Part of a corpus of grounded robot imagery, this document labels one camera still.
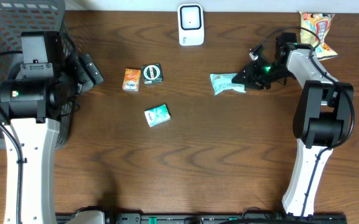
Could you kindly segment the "mint green snack pouch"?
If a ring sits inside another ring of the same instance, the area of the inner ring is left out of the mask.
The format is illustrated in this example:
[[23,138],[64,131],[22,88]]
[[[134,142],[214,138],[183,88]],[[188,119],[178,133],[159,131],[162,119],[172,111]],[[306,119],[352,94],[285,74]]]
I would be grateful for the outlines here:
[[233,83],[232,79],[236,76],[236,73],[211,73],[210,81],[214,90],[214,95],[217,96],[221,92],[226,90],[234,90],[239,93],[246,93],[244,84]]

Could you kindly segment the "orange tissue pack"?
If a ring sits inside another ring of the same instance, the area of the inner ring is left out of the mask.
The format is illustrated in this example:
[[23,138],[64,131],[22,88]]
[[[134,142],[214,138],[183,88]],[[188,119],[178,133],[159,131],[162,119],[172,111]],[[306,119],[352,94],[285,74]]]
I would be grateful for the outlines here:
[[141,71],[138,69],[127,68],[124,74],[122,88],[124,91],[139,91]]

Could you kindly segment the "round green white item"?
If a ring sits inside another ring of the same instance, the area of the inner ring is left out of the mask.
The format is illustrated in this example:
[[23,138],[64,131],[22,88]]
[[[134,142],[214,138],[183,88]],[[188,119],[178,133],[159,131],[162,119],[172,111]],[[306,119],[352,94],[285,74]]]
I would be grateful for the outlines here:
[[163,73],[159,63],[142,66],[141,73],[146,85],[163,82]]

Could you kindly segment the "yellow white snack bag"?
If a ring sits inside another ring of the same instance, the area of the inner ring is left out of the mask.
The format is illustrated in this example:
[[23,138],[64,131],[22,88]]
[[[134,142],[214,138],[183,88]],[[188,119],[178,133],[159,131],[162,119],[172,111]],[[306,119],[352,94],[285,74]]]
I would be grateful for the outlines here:
[[310,44],[316,47],[315,52],[319,60],[327,60],[338,56],[334,51],[325,43],[325,38],[331,28],[332,20],[335,14],[326,13],[309,13],[299,11],[301,16],[301,30],[300,37],[302,44]]

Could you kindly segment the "green tissue pack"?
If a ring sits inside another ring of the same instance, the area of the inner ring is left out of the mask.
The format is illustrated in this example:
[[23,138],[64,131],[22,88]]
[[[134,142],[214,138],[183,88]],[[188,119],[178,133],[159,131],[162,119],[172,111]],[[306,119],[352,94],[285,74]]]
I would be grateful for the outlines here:
[[171,119],[171,115],[166,104],[146,110],[144,115],[149,127],[156,126]]

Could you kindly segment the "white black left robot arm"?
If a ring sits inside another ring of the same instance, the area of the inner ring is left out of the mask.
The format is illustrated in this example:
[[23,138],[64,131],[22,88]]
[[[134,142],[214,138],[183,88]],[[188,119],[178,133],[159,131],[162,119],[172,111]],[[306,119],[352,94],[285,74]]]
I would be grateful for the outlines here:
[[6,223],[55,223],[54,157],[77,98],[103,81],[89,55],[63,32],[21,34],[22,54],[0,86],[7,150]]

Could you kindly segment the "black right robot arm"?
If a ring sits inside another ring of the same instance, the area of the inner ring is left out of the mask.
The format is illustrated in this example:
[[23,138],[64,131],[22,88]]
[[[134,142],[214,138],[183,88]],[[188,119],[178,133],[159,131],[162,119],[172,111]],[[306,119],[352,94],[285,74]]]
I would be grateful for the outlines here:
[[348,134],[353,88],[327,73],[310,44],[277,43],[274,63],[267,63],[261,47],[250,56],[252,61],[232,83],[263,90],[281,78],[294,77],[302,88],[292,125],[296,163],[282,205],[288,215],[311,217],[325,165]]

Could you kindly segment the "white barcode scanner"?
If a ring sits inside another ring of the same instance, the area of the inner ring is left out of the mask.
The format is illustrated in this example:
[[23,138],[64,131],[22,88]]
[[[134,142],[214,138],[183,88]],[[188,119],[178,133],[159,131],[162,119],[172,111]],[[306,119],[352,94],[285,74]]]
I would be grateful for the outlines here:
[[200,4],[181,4],[177,9],[179,44],[184,47],[204,43],[203,7]]

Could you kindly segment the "dark grey plastic basket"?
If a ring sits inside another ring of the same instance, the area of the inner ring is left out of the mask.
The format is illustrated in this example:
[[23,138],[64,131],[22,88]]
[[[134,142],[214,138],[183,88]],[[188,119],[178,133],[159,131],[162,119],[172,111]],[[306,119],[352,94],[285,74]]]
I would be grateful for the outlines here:
[[65,10],[65,2],[59,0],[0,0],[0,85],[20,70],[23,32],[59,32],[65,71],[78,68],[78,53],[65,24]]

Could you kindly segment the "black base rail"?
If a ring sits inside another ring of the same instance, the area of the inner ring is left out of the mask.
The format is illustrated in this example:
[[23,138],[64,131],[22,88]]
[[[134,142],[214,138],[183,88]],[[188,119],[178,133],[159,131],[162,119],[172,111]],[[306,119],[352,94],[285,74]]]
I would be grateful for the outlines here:
[[345,215],[328,214],[311,217],[293,217],[278,212],[248,210],[237,215],[192,214],[192,215],[145,215],[120,213],[115,216],[101,211],[78,212],[74,215],[58,215],[57,223],[111,223],[111,224],[219,224],[219,223],[333,223],[347,224]]

